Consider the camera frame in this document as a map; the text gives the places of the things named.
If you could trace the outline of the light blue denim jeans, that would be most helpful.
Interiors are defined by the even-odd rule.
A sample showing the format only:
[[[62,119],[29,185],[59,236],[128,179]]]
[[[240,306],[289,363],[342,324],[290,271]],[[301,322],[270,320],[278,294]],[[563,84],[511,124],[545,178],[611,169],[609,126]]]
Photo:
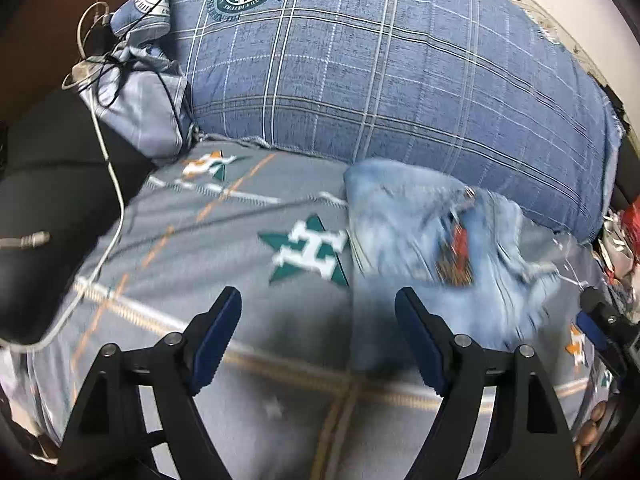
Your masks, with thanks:
[[[550,262],[520,251],[520,206],[440,172],[369,159],[344,174],[354,277],[352,344],[360,359],[397,356],[394,302],[412,288],[450,330],[488,348],[531,340],[560,286]]]

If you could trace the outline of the red plastic bag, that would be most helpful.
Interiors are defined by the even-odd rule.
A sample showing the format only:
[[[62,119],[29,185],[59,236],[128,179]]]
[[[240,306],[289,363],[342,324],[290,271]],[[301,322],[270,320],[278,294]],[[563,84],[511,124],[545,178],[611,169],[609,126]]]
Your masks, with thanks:
[[[634,260],[640,258],[640,207],[634,202],[618,214],[620,225],[624,231],[626,241],[634,254]]]

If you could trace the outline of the grey patterned bed sheet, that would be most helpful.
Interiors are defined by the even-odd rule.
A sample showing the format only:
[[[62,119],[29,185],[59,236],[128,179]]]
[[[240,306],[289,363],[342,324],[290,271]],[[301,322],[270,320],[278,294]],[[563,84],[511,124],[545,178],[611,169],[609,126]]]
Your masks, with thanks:
[[[155,344],[233,286],[240,322],[214,382],[196,397],[232,477],[403,477],[440,400],[402,335],[397,356],[355,353],[348,168],[204,142],[152,174],[114,252],[96,248],[77,273],[62,330],[40,351],[2,353],[9,399],[61,440],[99,348]],[[535,349],[576,428],[611,387],[575,323],[580,293],[604,277],[588,246],[522,214],[523,258],[554,264],[560,286],[547,324],[518,344]]]

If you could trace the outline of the black cushion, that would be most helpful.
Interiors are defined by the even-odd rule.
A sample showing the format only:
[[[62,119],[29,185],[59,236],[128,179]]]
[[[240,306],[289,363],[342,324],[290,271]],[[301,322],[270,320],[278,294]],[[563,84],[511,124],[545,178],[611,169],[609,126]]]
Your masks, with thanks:
[[[34,344],[58,314],[74,275],[136,196],[154,164],[110,127],[93,125],[81,98],[58,90],[8,130],[1,235],[50,235],[38,248],[1,252],[1,336]]]

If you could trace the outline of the blue plaid pillow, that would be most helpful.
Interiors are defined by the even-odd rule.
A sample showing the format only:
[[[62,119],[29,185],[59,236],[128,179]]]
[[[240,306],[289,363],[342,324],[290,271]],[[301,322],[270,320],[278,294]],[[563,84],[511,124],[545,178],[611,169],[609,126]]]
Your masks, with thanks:
[[[623,127],[509,0],[129,0],[111,23],[179,67],[205,133],[424,166],[601,229]]]

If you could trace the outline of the small light blue pillow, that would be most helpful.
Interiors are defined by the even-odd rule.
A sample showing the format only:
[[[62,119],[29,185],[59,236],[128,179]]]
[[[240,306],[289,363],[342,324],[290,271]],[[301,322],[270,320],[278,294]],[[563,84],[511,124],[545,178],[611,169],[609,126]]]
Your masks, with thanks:
[[[90,64],[79,95],[99,122],[154,162],[191,147],[196,125],[188,81],[177,62],[156,47],[124,47]]]

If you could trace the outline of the brown wooden headboard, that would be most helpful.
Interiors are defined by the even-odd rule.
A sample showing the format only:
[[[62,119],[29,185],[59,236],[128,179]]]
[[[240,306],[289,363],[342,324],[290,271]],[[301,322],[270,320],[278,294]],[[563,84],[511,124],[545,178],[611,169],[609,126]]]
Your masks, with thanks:
[[[98,0],[1,3],[1,120],[13,122],[57,89],[78,60],[76,26]],[[111,9],[126,0],[102,0]]]

